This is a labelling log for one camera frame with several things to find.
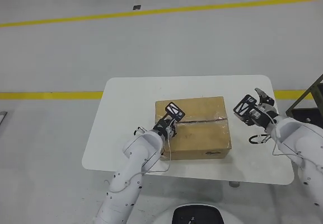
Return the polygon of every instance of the table leg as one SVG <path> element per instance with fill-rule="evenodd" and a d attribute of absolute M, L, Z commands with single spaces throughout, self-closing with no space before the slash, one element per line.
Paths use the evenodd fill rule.
<path fill-rule="evenodd" d="M 240 186 L 240 182 L 238 181 L 229 181 L 228 184 L 232 188 L 238 188 Z"/>

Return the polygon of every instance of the concrete floor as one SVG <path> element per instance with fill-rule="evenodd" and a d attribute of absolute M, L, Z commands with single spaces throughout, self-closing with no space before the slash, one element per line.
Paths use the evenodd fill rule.
<path fill-rule="evenodd" d="M 0 100 L 0 110 L 8 111 L 0 126 L 0 223 L 93 222 L 108 188 L 104 180 L 112 177 L 81 163 L 98 105 Z M 149 175 L 145 183 L 130 223 L 150 223 L 187 202 L 220 206 L 245 223 L 321 223 L 297 175 L 287 186 L 242 183 L 237 189 L 226 181 Z"/>
<path fill-rule="evenodd" d="M 0 0 L 0 23 L 245 0 Z M 102 91 L 111 77 L 264 74 L 277 90 L 323 72 L 323 1 L 0 29 L 0 92 Z M 284 112 L 291 101 L 278 101 Z M 92 223 L 111 174 L 82 156 L 98 100 L 0 100 L 0 223 Z M 205 202 L 245 223 L 319 224 L 287 186 L 146 176 L 129 223 Z"/>

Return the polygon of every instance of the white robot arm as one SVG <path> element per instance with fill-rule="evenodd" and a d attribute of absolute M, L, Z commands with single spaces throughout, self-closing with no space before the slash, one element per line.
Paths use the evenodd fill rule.
<path fill-rule="evenodd" d="M 280 116 L 273 107 L 274 100 L 262 90 L 256 88 L 256 91 L 260 96 L 259 104 L 246 95 L 234 109 L 236 116 L 247 125 L 265 128 L 282 152 L 274 154 L 273 150 L 273 155 L 288 156 L 298 165 L 305 191 L 323 213 L 323 129 Z"/>
<path fill-rule="evenodd" d="M 95 224 L 126 223 L 142 189 L 143 175 L 147 172 L 161 172 L 149 170 L 159 160 L 165 142 L 176 135 L 175 123 L 185 116 L 173 102 L 165 110 L 166 115 L 152 130 L 146 131 L 139 127 L 142 134 L 134 136 L 124 146 L 123 153 L 129 160 L 114 173 Z"/>

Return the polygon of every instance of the white table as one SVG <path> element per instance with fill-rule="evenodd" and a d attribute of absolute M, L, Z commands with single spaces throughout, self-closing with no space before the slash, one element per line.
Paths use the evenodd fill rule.
<path fill-rule="evenodd" d="M 154 126 L 155 101 L 223 96 L 232 142 L 226 158 L 172 161 L 168 172 L 153 175 L 290 184 L 294 179 L 290 160 L 271 155 L 272 140 L 250 144 L 248 138 L 264 133 L 263 128 L 248 127 L 233 114 L 233 108 L 246 94 L 259 98 L 254 91 L 256 87 L 274 98 L 270 80 L 261 75 L 112 78 L 100 101 L 83 155 L 83 167 L 103 171 L 122 167 L 127 158 L 121 149 L 134 130 L 138 126 L 146 129 Z M 152 170 L 163 170 L 167 163 L 159 161 Z"/>

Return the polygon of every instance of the gray floor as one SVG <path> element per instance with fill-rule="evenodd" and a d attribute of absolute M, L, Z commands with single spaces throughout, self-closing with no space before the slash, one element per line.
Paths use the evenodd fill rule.
<path fill-rule="evenodd" d="M 81 163 L 98 105 L 0 101 L 0 110 L 8 111 L 0 126 L 0 223 L 93 223 L 111 177 Z M 246 223 L 321 223 L 297 175 L 287 186 L 242 183 L 238 189 L 222 181 L 148 175 L 145 183 L 129 223 L 150 223 L 187 202 L 221 206 Z"/>

